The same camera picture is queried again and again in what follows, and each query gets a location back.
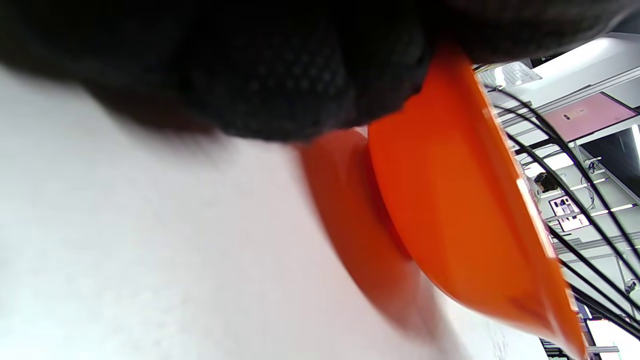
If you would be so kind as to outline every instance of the black fabric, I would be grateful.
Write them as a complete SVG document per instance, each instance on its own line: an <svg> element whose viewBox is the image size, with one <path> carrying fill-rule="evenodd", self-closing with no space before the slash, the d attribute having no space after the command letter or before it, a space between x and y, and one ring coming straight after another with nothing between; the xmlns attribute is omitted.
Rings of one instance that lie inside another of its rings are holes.
<svg viewBox="0 0 640 360"><path fill-rule="evenodd" d="M472 61L593 38L635 0L0 0L40 61L175 97L225 133L308 140L398 110L453 37Z"/></svg>

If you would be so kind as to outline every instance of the white surface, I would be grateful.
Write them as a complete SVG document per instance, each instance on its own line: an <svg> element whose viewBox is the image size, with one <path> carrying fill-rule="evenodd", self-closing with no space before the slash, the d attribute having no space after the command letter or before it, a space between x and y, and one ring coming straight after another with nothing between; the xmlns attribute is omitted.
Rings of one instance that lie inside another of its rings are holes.
<svg viewBox="0 0 640 360"><path fill-rule="evenodd" d="M0 129L0 359L546 359L440 294L407 310L425 331L388 320L287 147L152 135L2 69Z"/></svg>

